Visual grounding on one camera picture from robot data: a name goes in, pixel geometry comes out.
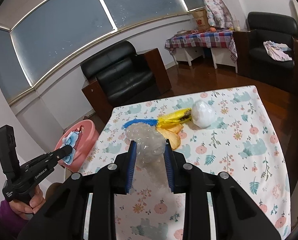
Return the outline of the purple sleeve forearm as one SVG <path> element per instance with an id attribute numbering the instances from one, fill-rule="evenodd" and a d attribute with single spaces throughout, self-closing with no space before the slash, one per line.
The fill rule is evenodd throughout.
<path id="1" fill-rule="evenodd" d="M 0 239 L 17 239 L 27 220 L 14 213 L 6 200 L 0 203 Z"/>

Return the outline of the left hand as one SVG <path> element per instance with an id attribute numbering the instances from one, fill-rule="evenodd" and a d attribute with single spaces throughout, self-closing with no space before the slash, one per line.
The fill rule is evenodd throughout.
<path id="1" fill-rule="evenodd" d="M 43 197 L 43 192 L 40 189 L 40 186 L 37 185 L 35 187 L 35 194 L 31 198 L 29 204 L 20 200 L 12 200 L 9 202 L 9 206 L 14 213 L 25 219 L 28 214 L 36 214 L 45 202 L 46 200 Z"/>

